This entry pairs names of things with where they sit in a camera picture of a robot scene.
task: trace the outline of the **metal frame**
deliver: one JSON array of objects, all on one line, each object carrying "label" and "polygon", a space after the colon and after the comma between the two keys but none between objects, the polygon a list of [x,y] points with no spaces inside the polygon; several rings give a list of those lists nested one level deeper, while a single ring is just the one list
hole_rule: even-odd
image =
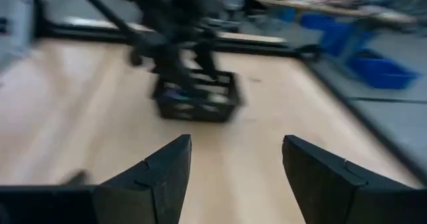
[{"label": "metal frame", "polygon": [[[58,25],[46,19],[45,9],[41,0],[35,0],[35,33],[34,38],[43,37],[58,39],[73,39],[79,41],[97,41],[108,43],[129,44],[126,36],[117,29],[91,26]],[[6,19],[0,17],[0,32],[6,30]],[[367,118],[361,111],[352,105],[327,79],[325,79],[311,62],[304,58],[298,49],[292,49],[279,43],[269,43],[263,41],[247,41],[241,39],[219,38],[215,51],[228,53],[243,53],[248,55],[269,55],[277,57],[291,57],[301,61],[303,66],[312,73],[323,85],[325,85],[332,95],[344,104],[344,106],[362,123],[372,134],[385,145],[421,182],[427,184],[427,172],[421,168],[420,164],[413,161],[410,156],[404,154],[400,146],[387,136],[380,128]]]}]

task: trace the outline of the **black metal frame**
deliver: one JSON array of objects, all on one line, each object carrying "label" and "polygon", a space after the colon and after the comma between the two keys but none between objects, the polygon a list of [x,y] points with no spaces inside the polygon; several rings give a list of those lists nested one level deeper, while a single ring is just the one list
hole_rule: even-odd
[{"label": "black metal frame", "polygon": [[[45,16],[42,0],[35,0],[36,32],[35,39],[48,37],[58,39],[73,39],[79,41],[96,41],[108,43],[129,44],[126,36],[118,29],[105,27],[90,27],[80,25],[58,25],[50,22]],[[5,31],[6,19],[0,18],[0,32]],[[369,120],[360,110],[349,102],[327,79],[325,79],[313,66],[310,60],[304,58],[299,49],[292,49],[279,43],[263,41],[247,41],[241,39],[219,38],[214,47],[215,51],[228,53],[243,53],[248,55],[269,55],[276,57],[291,57],[301,61],[303,66],[325,85],[335,98],[363,123],[372,134],[385,145],[421,182],[427,184],[427,172],[420,164],[404,154],[399,145],[387,136],[380,128]]]}]

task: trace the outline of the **floor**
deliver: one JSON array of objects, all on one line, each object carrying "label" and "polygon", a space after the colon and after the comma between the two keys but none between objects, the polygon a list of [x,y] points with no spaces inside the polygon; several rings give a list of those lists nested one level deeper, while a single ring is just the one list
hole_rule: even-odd
[{"label": "floor", "polygon": [[[102,0],[126,21],[138,21],[140,14],[135,5],[122,0]],[[7,5],[0,0],[0,14],[6,12]],[[55,22],[64,21],[66,17],[104,19],[95,8],[85,0],[46,0],[49,17]],[[249,34],[272,35],[285,38],[291,45],[317,43],[322,33],[307,30],[295,23],[277,25],[272,23],[264,31],[256,29],[250,23],[244,23],[241,31]],[[367,114],[372,122],[391,136],[411,154],[417,162],[427,167],[427,39],[415,35],[382,32],[368,44],[369,48],[391,57],[420,74],[420,78],[406,90],[383,91],[372,89],[359,80],[349,79],[327,61],[317,64],[316,69],[327,77],[336,88]],[[383,99],[378,101],[361,101],[361,99]]]}]

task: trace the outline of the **black plastic crate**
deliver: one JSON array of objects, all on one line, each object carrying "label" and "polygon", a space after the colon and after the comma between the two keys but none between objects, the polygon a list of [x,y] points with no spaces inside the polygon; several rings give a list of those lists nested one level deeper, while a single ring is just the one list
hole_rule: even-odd
[{"label": "black plastic crate", "polygon": [[180,89],[160,78],[155,83],[151,98],[155,100],[160,116],[166,119],[226,122],[242,105],[242,98],[234,73],[219,71],[219,76],[219,81],[215,82],[200,69],[191,70],[191,78],[197,83],[197,88],[208,90],[213,95],[223,95],[227,99],[225,102],[173,97],[170,92]]}]

